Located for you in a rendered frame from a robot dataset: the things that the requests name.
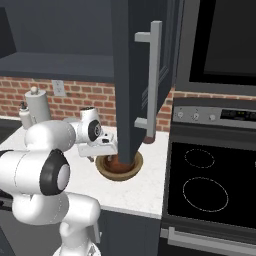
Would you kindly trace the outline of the dark grey open wall cabinet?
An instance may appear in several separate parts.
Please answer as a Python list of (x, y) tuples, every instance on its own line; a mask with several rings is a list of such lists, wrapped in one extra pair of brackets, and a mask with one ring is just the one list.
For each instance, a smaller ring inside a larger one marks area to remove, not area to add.
[(113, 82), (110, 0), (0, 0), (0, 76)]

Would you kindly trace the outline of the white wall outlet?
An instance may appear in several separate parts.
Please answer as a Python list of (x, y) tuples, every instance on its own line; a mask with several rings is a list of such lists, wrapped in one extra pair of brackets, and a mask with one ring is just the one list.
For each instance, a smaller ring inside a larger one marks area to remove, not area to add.
[(55, 96), (58, 96), (58, 97), (66, 96), (64, 82), (62, 80), (53, 80), (52, 86), (53, 86), (53, 91)]

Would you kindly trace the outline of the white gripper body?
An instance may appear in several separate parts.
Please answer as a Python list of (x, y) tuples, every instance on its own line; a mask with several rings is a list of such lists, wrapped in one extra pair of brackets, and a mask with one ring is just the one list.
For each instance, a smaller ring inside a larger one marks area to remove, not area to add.
[(80, 157), (94, 157), (104, 155), (116, 155), (118, 148), (116, 143), (105, 143), (102, 145), (89, 146), (87, 143), (77, 145)]

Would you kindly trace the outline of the small white black-capped bottle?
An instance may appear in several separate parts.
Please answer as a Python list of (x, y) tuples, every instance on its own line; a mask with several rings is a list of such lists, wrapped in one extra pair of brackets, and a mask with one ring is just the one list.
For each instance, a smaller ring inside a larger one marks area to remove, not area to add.
[(29, 129), (33, 125), (29, 108), (24, 101), (20, 103), (19, 116), (25, 130)]

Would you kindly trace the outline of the large white canister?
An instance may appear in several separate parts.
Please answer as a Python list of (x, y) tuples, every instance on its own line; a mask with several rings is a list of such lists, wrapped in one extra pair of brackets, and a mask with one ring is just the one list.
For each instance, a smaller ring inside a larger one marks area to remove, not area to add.
[(49, 121), (51, 119), (47, 93), (45, 90), (33, 86), (25, 93), (25, 98), (33, 124)]

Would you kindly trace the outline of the dark grey cabinet door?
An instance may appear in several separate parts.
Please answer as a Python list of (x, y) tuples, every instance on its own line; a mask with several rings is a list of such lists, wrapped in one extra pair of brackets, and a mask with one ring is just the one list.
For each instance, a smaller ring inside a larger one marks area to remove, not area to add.
[(162, 22), (157, 111), (171, 86), (177, 65), (177, 33), (181, 0), (111, 0), (114, 84), (118, 159), (133, 162), (146, 130), (136, 128), (137, 117), (147, 118), (149, 49), (135, 41), (137, 32), (149, 32), (152, 21)]

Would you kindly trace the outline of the dark grey base cabinets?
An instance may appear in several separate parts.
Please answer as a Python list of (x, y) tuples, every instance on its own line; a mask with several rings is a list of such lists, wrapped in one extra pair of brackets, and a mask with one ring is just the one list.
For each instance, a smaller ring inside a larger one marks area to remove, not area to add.
[[(102, 256), (157, 256), (159, 219), (102, 210), (98, 224)], [(60, 245), (58, 224), (30, 226), (0, 210), (0, 256), (53, 256)]]

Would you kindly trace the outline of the large brown bowl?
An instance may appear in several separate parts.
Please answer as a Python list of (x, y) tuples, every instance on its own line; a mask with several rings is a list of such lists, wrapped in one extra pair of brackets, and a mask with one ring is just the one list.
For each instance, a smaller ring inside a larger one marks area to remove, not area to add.
[(142, 168), (143, 157), (137, 152), (131, 164), (123, 164), (117, 155), (98, 156), (95, 160), (97, 170), (112, 181), (126, 181), (133, 178)]

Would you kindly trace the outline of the black and steel stove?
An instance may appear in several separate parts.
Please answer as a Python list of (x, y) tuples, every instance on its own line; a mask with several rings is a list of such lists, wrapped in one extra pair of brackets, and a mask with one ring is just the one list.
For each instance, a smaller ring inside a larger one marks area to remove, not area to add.
[(225, 256), (169, 245), (167, 231), (256, 245), (256, 102), (173, 100), (159, 256)]

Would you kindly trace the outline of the black microwave oven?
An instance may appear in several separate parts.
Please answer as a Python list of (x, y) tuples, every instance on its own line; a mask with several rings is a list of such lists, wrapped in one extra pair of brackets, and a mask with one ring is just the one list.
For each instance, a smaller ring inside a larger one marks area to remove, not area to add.
[(256, 0), (183, 0), (176, 89), (256, 96)]

